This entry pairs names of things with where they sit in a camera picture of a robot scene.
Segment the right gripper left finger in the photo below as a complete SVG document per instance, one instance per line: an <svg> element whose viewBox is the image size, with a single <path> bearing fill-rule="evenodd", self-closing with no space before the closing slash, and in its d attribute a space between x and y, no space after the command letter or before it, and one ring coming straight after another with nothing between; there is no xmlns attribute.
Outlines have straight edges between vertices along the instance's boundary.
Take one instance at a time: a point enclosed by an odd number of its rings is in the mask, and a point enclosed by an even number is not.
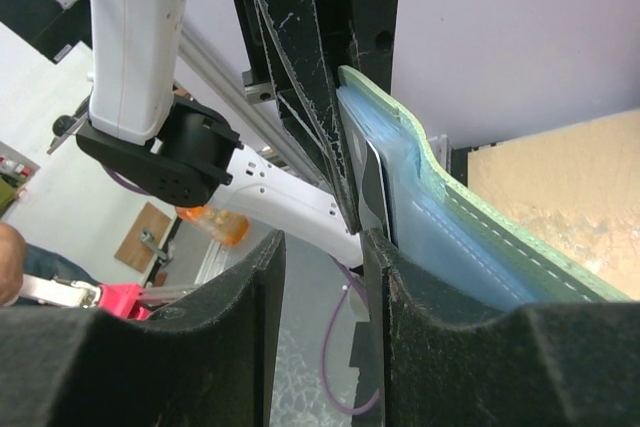
<svg viewBox="0 0 640 427"><path fill-rule="evenodd" d="M101 309L1 312L5 426L265 426L270 421L286 241L143 321Z"/></svg>

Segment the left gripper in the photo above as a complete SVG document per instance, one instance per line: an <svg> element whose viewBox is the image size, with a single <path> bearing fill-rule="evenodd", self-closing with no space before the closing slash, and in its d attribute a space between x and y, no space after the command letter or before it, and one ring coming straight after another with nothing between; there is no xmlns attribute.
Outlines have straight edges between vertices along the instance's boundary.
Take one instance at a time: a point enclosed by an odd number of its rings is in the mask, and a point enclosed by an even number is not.
<svg viewBox="0 0 640 427"><path fill-rule="evenodd" d="M358 233L354 173L329 65L349 64L390 92L398 0L256 1L268 36L320 142L328 182L346 227L350 233ZM252 102L273 100L273 81L254 2L233 2L249 59L249 69L242 73L245 91Z"/></svg>

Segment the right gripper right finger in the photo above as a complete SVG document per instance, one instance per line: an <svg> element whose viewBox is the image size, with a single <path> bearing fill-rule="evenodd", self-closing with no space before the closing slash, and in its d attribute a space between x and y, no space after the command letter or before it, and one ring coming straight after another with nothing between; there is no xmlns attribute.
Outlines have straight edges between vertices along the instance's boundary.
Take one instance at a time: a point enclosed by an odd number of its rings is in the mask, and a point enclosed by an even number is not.
<svg viewBox="0 0 640 427"><path fill-rule="evenodd" d="M639 306L491 308L378 231L364 271L387 426L635 426Z"/></svg>

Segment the green card holder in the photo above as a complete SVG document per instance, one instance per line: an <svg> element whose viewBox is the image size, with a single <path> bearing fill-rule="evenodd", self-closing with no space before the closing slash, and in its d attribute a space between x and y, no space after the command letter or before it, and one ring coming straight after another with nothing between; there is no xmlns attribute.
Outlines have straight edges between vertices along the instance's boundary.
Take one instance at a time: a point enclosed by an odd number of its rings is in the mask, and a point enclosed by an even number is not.
<svg viewBox="0 0 640 427"><path fill-rule="evenodd" d="M350 66L337 97L387 174L392 235L422 270L481 303L627 302L629 296L542 241L455 180L414 114Z"/></svg>

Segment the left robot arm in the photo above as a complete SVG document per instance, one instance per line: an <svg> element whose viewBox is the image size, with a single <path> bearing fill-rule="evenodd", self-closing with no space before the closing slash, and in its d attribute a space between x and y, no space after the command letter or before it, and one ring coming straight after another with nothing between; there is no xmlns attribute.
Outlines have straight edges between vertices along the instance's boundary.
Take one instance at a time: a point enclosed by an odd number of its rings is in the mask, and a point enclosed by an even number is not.
<svg viewBox="0 0 640 427"><path fill-rule="evenodd" d="M327 189L244 143L224 116L173 92L187 0L90 0L93 88L78 146L178 207L212 205L363 262L360 193L338 100L354 68L391 89L399 0L233 0L255 83Z"/></svg>

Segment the black card in holder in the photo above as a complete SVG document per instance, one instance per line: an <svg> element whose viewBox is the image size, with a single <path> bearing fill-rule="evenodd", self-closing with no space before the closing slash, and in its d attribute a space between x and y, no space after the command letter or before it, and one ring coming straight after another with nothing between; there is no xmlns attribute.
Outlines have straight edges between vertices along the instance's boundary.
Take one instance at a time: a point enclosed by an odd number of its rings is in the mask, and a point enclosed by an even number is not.
<svg viewBox="0 0 640 427"><path fill-rule="evenodd" d="M349 113L344 111L341 116L356 180L362 228L379 229L392 242L385 170L379 153Z"/></svg>

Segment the pink handheld tool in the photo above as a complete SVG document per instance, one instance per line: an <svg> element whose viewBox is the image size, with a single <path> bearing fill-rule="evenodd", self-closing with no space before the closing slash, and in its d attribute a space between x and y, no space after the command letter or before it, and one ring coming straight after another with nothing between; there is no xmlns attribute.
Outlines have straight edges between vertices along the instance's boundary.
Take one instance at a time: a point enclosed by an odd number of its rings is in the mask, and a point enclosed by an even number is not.
<svg viewBox="0 0 640 427"><path fill-rule="evenodd" d="M58 307L101 308L128 320L145 320L151 309L139 299L142 287L137 284L93 286L83 281L45 280L23 275L18 296Z"/></svg>

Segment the orange plastic bottle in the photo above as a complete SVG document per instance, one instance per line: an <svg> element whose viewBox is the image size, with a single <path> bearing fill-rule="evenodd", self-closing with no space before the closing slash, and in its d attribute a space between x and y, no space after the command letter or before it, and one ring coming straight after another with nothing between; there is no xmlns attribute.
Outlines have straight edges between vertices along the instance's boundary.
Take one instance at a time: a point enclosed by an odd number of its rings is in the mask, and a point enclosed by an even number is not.
<svg viewBox="0 0 640 427"><path fill-rule="evenodd" d="M223 245L236 245L249 230L248 219L240 214L210 206L176 207L176 214Z"/></svg>

